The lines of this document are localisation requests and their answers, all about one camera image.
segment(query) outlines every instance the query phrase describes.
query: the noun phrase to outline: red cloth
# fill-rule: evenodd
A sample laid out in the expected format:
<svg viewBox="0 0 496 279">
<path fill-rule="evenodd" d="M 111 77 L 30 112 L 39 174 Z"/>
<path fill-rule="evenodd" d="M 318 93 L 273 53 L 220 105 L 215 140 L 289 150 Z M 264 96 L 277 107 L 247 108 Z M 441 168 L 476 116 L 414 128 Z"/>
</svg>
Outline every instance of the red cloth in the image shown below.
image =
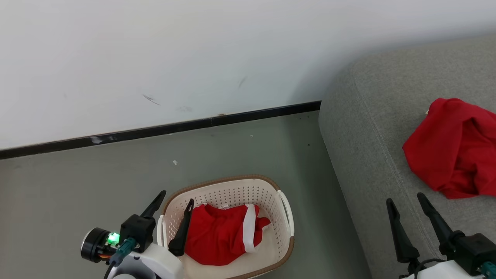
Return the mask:
<svg viewBox="0 0 496 279">
<path fill-rule="evenodd" d="M 412 171 L 448 199 L 496 196 L 496 114 L 437 99 L 403 145 Z"/>
<path fill-rule="evenodd" d="M 260 209 L 244 205 L 217 209 L 200 205 L 193 209 L 185 252 L 202 265 L 223 266 L 245 252 L 255 252 L 262 242 L 269 219 L 259 218 Z"/>
</svg>

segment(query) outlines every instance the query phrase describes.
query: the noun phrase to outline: red garment in basket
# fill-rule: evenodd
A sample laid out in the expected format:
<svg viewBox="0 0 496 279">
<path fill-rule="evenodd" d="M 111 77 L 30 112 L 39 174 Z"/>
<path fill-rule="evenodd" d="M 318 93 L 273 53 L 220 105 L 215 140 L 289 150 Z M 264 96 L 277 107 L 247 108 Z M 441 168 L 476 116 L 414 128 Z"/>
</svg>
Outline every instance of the red garment in basket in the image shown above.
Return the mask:
<svg viewBox="0 0 496 279">
<path fill-rule="evenodd" d="M 217 209 L 200 205 L 193 209 L 185 252 L 202 265 L 223 266 L 245 252 L 255 252 L 269 219 L 258 217 L 260 209 L 244 205 Z"/>
</svg>

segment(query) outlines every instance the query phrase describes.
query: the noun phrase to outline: gray floor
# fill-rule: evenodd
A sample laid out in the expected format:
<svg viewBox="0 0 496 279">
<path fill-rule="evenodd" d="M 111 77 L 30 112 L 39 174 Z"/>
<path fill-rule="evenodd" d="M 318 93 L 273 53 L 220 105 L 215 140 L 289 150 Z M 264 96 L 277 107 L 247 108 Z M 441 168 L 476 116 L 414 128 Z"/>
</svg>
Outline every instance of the gray floor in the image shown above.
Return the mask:
<svg viewBox="0 0 496 279">
<path fill-rule="evenodd" d="M 0 161 L 0 278 L 102 278 L 106 266 L 79 255 L 88 230 L 118 231 L 162 189 L 170 196 L 198 182 L 252 173 L 278 183 L 296 226 L 288 262 L 260 278 L 370 278 L 317 115 Z"/>
</svg>

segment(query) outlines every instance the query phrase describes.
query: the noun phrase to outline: white wall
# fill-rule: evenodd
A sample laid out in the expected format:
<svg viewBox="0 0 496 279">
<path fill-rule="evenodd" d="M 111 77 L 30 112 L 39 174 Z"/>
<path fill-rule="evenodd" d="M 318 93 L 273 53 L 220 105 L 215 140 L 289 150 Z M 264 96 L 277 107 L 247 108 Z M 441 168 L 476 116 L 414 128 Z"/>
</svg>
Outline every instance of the white wall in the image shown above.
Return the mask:
<svg viewBox="0 0 496 279">
<path fill-rule="evenodd" d="M 0 149 L 315 101 L 361 54 L 495 27 L 490 0 L 0 0 Z"/>
</svg>

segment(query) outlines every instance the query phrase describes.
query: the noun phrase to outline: black baseboard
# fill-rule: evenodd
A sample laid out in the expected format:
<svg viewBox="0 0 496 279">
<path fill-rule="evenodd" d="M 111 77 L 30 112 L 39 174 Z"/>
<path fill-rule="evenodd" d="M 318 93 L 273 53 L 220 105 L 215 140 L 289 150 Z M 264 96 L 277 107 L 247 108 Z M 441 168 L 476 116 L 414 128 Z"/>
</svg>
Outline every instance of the black baseboard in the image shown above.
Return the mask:
<svg viewBox="0 0 496 279">
<path fill-rule="evenodd" d="M 27 155 L 81 148 L 87 146 L 102 145 L 106 143 L 113 143 L 113 142 L 119 142 L 125 140 L 133 140 L 133 139 L 136 140 L 136 139 L 167 135 L 167 134 L 190 131 L 201 128 L 209 128 L 213 126 L 221 126 L 226 124 L 233 124 L 233 123 L 257 120 L 257 119 L 315 111 L 315 110 L 319 110 L 319 108 L 320 108 L 320 101 L 316 101 L 316 102 L 291 105 L 285 107 L 216 116 L 212 118 L 180 122 L 180 123 L 168 124 L 163 126 L 155 126 L 155 127 L 149 127 L 138 130 L 117 132 L 117 133 L 85 137 L 79 139 L 54 141 L 54 142 L 37 144 L 37 145 L 1 150 L 0 159 L 8 159 L 8 158 L 21 157 Z"/>
</svg>

